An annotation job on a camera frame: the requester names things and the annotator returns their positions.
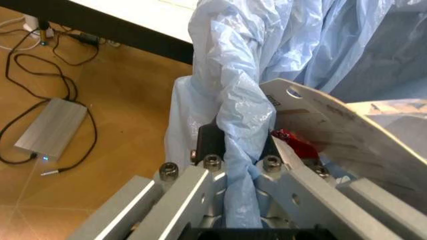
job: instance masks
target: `plastic bag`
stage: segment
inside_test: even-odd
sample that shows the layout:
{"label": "plastic bag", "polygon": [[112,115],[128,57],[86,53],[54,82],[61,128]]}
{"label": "plastic bag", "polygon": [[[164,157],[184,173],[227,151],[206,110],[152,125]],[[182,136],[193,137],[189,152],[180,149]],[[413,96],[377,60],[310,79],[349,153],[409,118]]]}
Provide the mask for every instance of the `plastic bag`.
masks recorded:
{"label": "plastic bag", "polygon": [[[177,79],[173,88],[165,136],[166,161],[177,163],[181,169],[189,165],[199,127],[216,116],[217,125],[225,132],[226,225],[229,228],[261,227],[252,182],[259,173],[253,163],[258,160],[269,129],[274,125],[275,109],[260,90],[259,83],[282,77],[341,98],[356,95],[356,88],[354,94],[349,91],[357,85],[360,94],[366,83],[359,76],[363,71],[375,73],[375,69],[370,68],[370,60],[378,59],[373,58],[378,57],[375,54],[367,53],[375,53],[378,46],[393,36],[389,32],[384,39],[381,32],[376,33],[389,15],[403,10],[412,15],[406,22],[409,26],[405,26],[405,33],[409,35],[399,38],[407,42],[396,42],[396,45],[400,43],[398,49],[402,49],[396,54],[405,60],[402,67],[411,64],[403,50],[422,47],[423,56],[417,59],[427,56],[426,47],[419,46],[427,32],[422,31],[425,18],[413,12],[423,9],[414,8],[414,4],[425,2],[200,0],[189,23],[194,46],[193,76]],[[383,46],[381,56],[393,59],[395,55],[391,52],[396,45]],[[417,78],[420,70],[417,73],[412,76]],[[386,78],[390,74],[383,76],[379,86],[389,83]]]}

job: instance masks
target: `silver metal plate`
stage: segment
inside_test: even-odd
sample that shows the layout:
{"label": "silver metal plate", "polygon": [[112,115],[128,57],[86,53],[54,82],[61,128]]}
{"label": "silver metal plate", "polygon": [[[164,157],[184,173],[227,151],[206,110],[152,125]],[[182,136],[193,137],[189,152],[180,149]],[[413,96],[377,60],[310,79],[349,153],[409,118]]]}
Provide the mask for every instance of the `silver metal plate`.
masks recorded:
{"label": "silver metal plate", "polygon": [[134,176],[68,239],[123,239],[130,232],[133,224],[147,215],[161,195],[161,187],[153,180]]}
{"label": "silver metal plate", "polygon": [[44,160],[57,160],[86,115],[86,107],[52,98],[46,108],[15,143],[15,147],[35,152]]}
{"label": "silver metal plate", "polygon": [[344,183],[337,189],[403,239],[427,239],[427,216],[368,179]]}
{"label": "silver metal plate", "polygon": [[199,226],[213,198],[212,174],[189,166],[144,218],[129,240],[176,240],[185,226]]}

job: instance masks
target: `table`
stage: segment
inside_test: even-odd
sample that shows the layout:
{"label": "table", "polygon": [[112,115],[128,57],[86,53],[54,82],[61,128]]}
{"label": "table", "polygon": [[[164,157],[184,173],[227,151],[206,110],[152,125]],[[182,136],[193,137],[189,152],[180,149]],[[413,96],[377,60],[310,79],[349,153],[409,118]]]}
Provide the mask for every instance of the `table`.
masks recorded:
{"label": "table", "polygon": [[183,63],[193,62],[187,31],[193,0],[12,0],[0,6]]}

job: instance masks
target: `black cable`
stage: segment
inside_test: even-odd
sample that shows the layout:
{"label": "black cable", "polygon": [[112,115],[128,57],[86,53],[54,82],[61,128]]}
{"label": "black cable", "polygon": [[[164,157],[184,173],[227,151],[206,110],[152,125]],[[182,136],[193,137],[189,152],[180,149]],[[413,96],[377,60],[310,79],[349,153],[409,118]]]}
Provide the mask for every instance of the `black cable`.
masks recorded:
{"label": "black cable", "polygon": [[0,35],[11,34],[11,33],[15,33],[15,32],[26,32],[26,33],[28,33],[28,31],[24,30],[24,29],[14,29],[14,30],[9,30],[9,31],[0,31]]}
{"label": "black cable", "polygon": [[[12,83],[14,83],[14,84],[16,84],[17,86],[19,86],[19,87],[21,87],[22,89],[24,89],[24,90],[26,90],[29,94],[31,94],[32,96],[34,96],[34,97],[36,97],[36,98],[38,98],[38,99],[42,99],[42,101],[40,101],[40,102],[38,102],[38,103],[36,103],[35,105],[33,105],[32,107],[30,107],[29,109],[27,109],[26,111],[24,111],[23,113],[21,113],[19,116],[17,116],[17,117],[15,117],[12,121],[10,121],[8,124],[6,124],[6,126],[5,127],[3,127],[3,129],[2,130],[0,130],[0,141],[1,141],[1,138],[2,138],[2,136],[3,136],[3,134],[8,130],[8,128],[10,127],[10,126],[12,126],[16,121],[18,121],[19,119],[21,119],[22,117],[24,117],[25,115],[27,115],[28,113],[30,113],[31,111],[33,111],[34,109],[36,109],[36,108],[38,108],[39,106],[41,106],[41,105],[43,105],[43,104],[45,104],[45,103],[47,103],[47,102],[49,102],[50,100],[51,100],[51,98],[49,98],[49,97],[46,97],[46,96],[40,96],[40,95],[37,95],[37,94],[35,94],[34,92],[32,92],[30,89],[28,89],[26,86],[24,86],[24,85],[22,85],[21,83],[19,83],[19,82],[17,82],[17,81],[15,81],[15,80],[13,80],[10,76],[9,76],[9,72],[10,72],[10,65],[11,65],[11,56],[12,56],[12,54],[15,52],[15,50],[24,42],[24,40],[30,35],[30,34],[32,34],[34,31],[36,31],[37,29],[35,29],[35,30],[33,30],[33,31],[31,31],[31,32],[29,32],[27,35],[25,35],[19,42],[18,42],[18,44],[16,44],[16,46],[14,47],[14,48],[12,48],[12,50],[8,53],[8,55],[7,55],[7,59],[6,59],[6,69],[5,69],[5,76],[6,76],[6,79],[8,79],[9,81],[11,81]],[[40,60],[40,61],[43,61],[43,62],[45,62],[45,63],[48,63],[48,64],[51,64],[51,65],[53,65],[57,70],[58,70],[58,72],[59,73],[51,73],[51,72],[36,72],[36,71],[31,71],[31,70],[29,70],[28,68],[26,68],[26,67],[24,67],[20,62],[19,62],[19,58],[20,57],[29,57],[29,58],[34,58],[34,59],[37,59],[37,60]],[[86,107],[83,103],[81,103],[81,102],[79,102],[79,101],[77,101],[77,97],[78,97],[78,89],[77,89],[77,86],[76,86],[76,83],[70,78],[70,77],[68,77],[68,76],[65,76],[64,74],[63,74],[63,72],[62,72],[62,70],[61,70],[61,68],[56,64],[56,63],[54,63],[54,62],[52,62],[52,61],[49,61],[49,60],[46,60],[46,59],[44,59],[44,58],[41,58],[41,57],[38,57],[38,56],[35,56],[35,55],[31,55],[31,54],[26,54],[26,53],[19,53],[19,54],[16,54],[14,57],[13,57],[13,60],[15,61],[15,63],[16,63],[16,65],[18,66],[18,67],[20,67],[22,70],[24,70],[25,72],[27,72],[27,73],[29,73],[29,74],[33,74],[33,75],[37,75],[37,76],[47,76],[47,77],[60,77],[61,79],[62,79],[62,82],[65,84],[65,87],[66,87],[66,90],[67,90],[67,95],[63,98],[64,100],[66,100],[66,101],[70,101],[70,102],[73,102],[73,103],[76,103],[76,104],[80,104],[80,105],[82,105],[82,106],[84,106],[84,107]],[[69,84],[67,83],[67,81],[69,82],[69,83],[71,83],[71,85],[72,85],[72,87],[73,87],[73,90],[74,90],[74,97],[72,97],[71,98],[71,90],[70,90],[70,86],[69,86]],[[79,164],[81,164],[87,157],[88,157],[88,155],[92,152],[92,150],[94,149],[94,147],[95,147],[95,145],[96,145],[96,143],[97,143],[97,140],[98,140],[98,131],[97,131],[97,125],[96,125],[96,123],[95,123],[95,119],[94,119],[94,116],[92,115],[92,113],[91,113],[91,111],[86,107],[86,109],[87,109],[87,112],[88,112],[88,114],[89,114],[89,117],[90,117],[90,120],[91,120],[91,122],[92,122],[92,125],[93,125],[93,130],[94,130],[94,139],[93,139],[93,143],[92,143],[92,145],[90,146],[90,148],[87,150],[87,152],[85,153],[85,155],[79,160],[79,161],[77,161],[76,163],[74,163],[73,165],[71,165],[71,166],[68,166],[68,167],[61,167],[61,168],[59,168],[58,170],[55,170],[55,171],[52,171],[52,172],[56,172],[56,173],[61,173],[61,172],[65,172],[65,171],[68,171],[68,170],[71,170],[71,169],[73,169],[73,168],[75,168],[75,167],[77,167]],[[35,159],[35,158],[37,158],[37,153],[35,153],[35,152],[33,152],[33,153],[31,153],[30,154],[30,156],[27,158],[27,159],[24,159],[24,160],[21,160],[21,161],[9,161],[9,160],[6,160],[5,158],[3,158],[1,155],[0,155],[0,161],[1,162],[3,162],[3,163],[5,163],[5,164],[11,164],[11,165],[18,165],[18,164],[24,164],[24,163],[27,163],[27,162],[29,162],[29,161],[31,161],[31,160],[33,160],[33,159]]]}
{"label": "black cable", "polygon": [[58,168],[58,173],[61,173],[61,172],[65,172],[65,171],[68,171],[68,170],[70,170],[70,169],[73,169],[73,168],[75,168],[75,167],[77,167],[79,164],[81,164],[88,156],[89,156],[89,154],[92,152],[92,150],[94,149],[94,147],[95,147],[95,145],[97,144],[97,140],[98,140],[98,131],[97,131],[97,124],[95,123],[95,120],[94,120],[94,116],[92,115],[92,113],[91,113],[91,111],[89,110],[89,108],[86,106],[86,105],[84,105],[83,103],[81,103],[81,102],[79,102],[79,101],[75,101],[75,103],[77,103],[77,104],[80,104],[80,105],[82,105],[83,107],[85,107],[86,109],[87,109],[87,113],[89,114],[89,117],[90,117],[90,120],[92,121],[92,125],[93,125],[93,130],[94,130],[94,139],[93,139],[93,143],[92,143],[92,145],[90,146],[90,148],[87,150],[87,152],[86,152],[86,154],[78,161],[78,162],[76,162],[76,163],[74,163],[73,165],[71,165],[71,166],[68,166],[68,167],[61,167],[61,168]]}
{"label": "black cable", "polygon": [[[49,99],[46,99],[46,100],[43,100],[43,101],[40,101],[40,102],[38,102],[38,103],[34,104],[32,107],[28,108],[26,111],[24,111],[24,112],[23,112],[23,113],[21,113],[19,116],[15,117],[15,119],[13,119],[13,120],[12,120],[12,121],[10,121],[8,124],[6,124],[6,126],[5,126],[5,127],[3,127],[3,129],[0,131],[0,140],[2,139],[3,134],[6,132],[6,130],[8,130],[8,128],[9,128],[10,126],[12,126],[16,121],[18,121],[18,120],[19,120],[19,119],[21,119],[23,116],[27,115],[28,113],[30,113],[31,111],[33,111],[33,110],[34,110],[34,109],[36,109],[37,107],[41,106],[42,104],[47,103],[48,101],[49,101]],[[31,153],[31,155],[30,155],[27,159],[24,159],[24,160],[21,160],[21,161],[9,161],[9,160],[6,160],[5,158],[3,158],[3,157],[0,155],[0,161],[2,161],[2,162],[3,162],[3,163],[5,163],[5,164],[12,164],[12,165],[24,164],[24,163],[27,163],[27,162],[29,162],[29,161],[31,161],[31,160],[33,160],[33,159],[35,159],[35,158],[37,158],[37,153],[35,153],[35,152]]]}
{"label": "black cable", "polygon": [[78,63],[71,63],[71,62],[68,62],[67,60],[65,60],[62,56],[60,56],[58,53],[57,53],[57,47],[59,46],[59,44],[60,44],[60,37],[62,36],[62,35],[65,35],[65,36],[67,36],[67,34],[65,33],[65,32],[59,32],[59,34],[57,34],[57,37],[56,37],[56,44],[55,44],[55,46],[52,48],[52,52],[53,52],[53,54],[55,54],[59,59],[61,59],[62,61],[64,61],[64,63],[66,63],[66,64],[68,64],[68,65],[70,65],[70,66],[80,66],[80,65],[83,65],[83,64],[85,64],[85,63],[87,63],[87,62],[90,62],[90,61],[92,61],[97,55],[98,55],[98,53],[100,52],[100,48],[99,48],[99,46],[98,45],[96,45],[96,46],[94,46],[95,47],[95,49],[96,49],[96,51],[95,51],[95,54],[93,54],[93,56],[91,56],[91,57],[89,57],[88,59],[86,59],[86,60],[84,60],[84,61],[81,61],[81,62],[78,62]]}
{"label": "black cable", "polygon": [[38,98],[38,99],[43,99],[43,100],[49,100],[49,98],[48,97],[44,97],[44,96],[40,96],[40,95],[37,95],[37,94],[35,94],[34,92],[32,92],[30,89],[28,89],[26,86],[24,86],[24,85],[22,85],[21,83],[19,83],[19,82],[17,82],[17,81],[15,81],[15,80],[13,80],[11,77],[9,77],[9,69],[10,69],[10,66],[11,66],[11,56],[12,56],[12,54],[15,52],[15,50],[19,47],[19,45],[21,45],[23,42],[24,42],[24,40],[26,39],[26,38],[28,38],[28,36],[30,35],[30,34],[32,34],[33,32],[35,32],[36,30],[38,30],[38,29],[34,29],[34,30],[32,30],[32,31],[30,31],[30,32],[28,32],[19,42],[18,42],[18,44],[16,44],[16,46],[14,46],[13,48],[12,48],[12,50],[10,50],[10,52],[7,54],[7,59],[6,59],[6,70],[4,71],[4,74],[5,74],[5,76],[6,76],[6,79],[7,80],[9,80],[9,81],[11,81],[12,83],[14,83],[14,84],[16,84],[16,85],[18,85],[19,87],[21,87],[22,89],[24,89],[25,91],[27,91],[29,94],[31,94],[33,97],[35,97],[35,98]]}

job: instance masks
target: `black plastic part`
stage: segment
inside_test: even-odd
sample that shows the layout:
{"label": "black plastic part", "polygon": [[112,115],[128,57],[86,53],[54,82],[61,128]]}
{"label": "black plastic part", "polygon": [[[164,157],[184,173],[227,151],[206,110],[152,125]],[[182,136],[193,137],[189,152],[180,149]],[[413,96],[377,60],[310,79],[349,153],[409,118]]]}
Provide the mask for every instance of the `black plastic part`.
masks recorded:
{"label": "black plastic part", "polygon": [[191,228],[178,240],[336,240],[326,229]]}
{"label": "black plastic part", "polygon": [[265,156],[273,155],[280,159],[279,151],[277,150],[277,147],[275,145],[275,142],[273,141],[273,136],[271,134],[268,135],[267,139],[265,140],[264,149],[262,150],[261,156],[259,159],[263,159]]}
{"label": "black plastic part", "polygon": [[0,6],[186,64],[193,62],[191,43],[70,0],[6,0]]}
{"label": "black plastic part", "polygon": [[209,154],[215,154],[224,159],[226,152],[226,143],[224,140],[224,131],[222,131],[215,121],[203,125],[198,129],[196,163],[203,161],[203,158]]}
{"label": "black plastic part", "polygon": [[100,38],[98,36],[89,34],[89,33],[85,33],[85,32],[81,32],[80,34],[72,34],[72,33],[68,33],[68,36],[79,40],[82,43],[85,44],[90,44],[92,46],[98,46],[98,43],[100,41]]}

